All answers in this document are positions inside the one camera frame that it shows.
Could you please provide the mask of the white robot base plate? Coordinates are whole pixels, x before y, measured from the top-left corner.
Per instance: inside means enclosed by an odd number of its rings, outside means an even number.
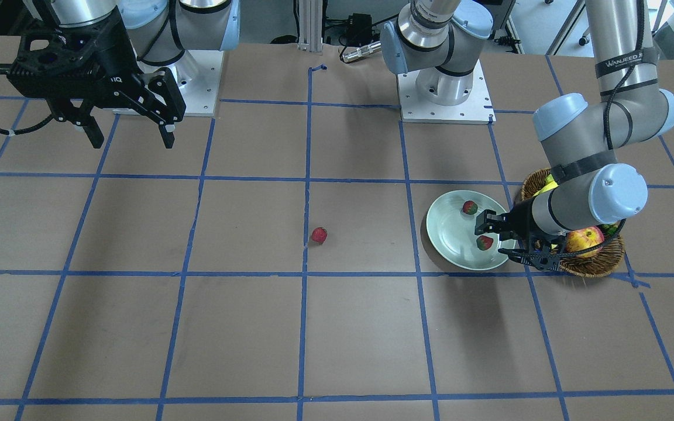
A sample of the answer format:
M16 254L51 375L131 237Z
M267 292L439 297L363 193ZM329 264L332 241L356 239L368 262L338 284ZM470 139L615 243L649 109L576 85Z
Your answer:
M452 77L436 68L397 75L401 120L407 123L492 125L497 121L482 62Z

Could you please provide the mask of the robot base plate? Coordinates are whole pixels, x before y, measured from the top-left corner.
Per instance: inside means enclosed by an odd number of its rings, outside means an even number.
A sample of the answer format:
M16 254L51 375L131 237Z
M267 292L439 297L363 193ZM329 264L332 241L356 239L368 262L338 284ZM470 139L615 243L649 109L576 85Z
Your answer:
M164 66L171 70L184 98L185 117L213 117L218 103L224 51L185 50L182 53L176 47L162 47L138 64L141 70L150 73L160 68L155 63L165 63L172 58L176 61Z

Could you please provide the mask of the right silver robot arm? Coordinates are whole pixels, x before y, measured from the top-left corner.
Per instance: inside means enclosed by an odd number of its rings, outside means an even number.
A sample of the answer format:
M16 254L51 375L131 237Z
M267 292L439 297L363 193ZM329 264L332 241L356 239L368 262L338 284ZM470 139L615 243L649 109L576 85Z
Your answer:
M192 50L233 50L237 1L27 1L35 23L7 72L27 98L45 99L54 119L104 134L91 112L130 109L150 118L167 149L187 110L176 64Z

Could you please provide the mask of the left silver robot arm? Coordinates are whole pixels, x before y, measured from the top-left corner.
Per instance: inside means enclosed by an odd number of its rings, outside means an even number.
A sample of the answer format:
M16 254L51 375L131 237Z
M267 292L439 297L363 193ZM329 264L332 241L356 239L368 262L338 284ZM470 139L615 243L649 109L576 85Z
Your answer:
M486 195L458 190L428 210L435 250L452 264L489 270L507 260L557 270L567 234L622 223L648 199L647 182L616 159L620 147L674 127L674 95L658 86L645 1L586 1L601 101L581 94L551 99L533 126L551 174L552 190L506 211ZM479 57L493 30L490 12L473 1L411 1L382 25L386 67L398 77L402 115L461 122L482 102Z

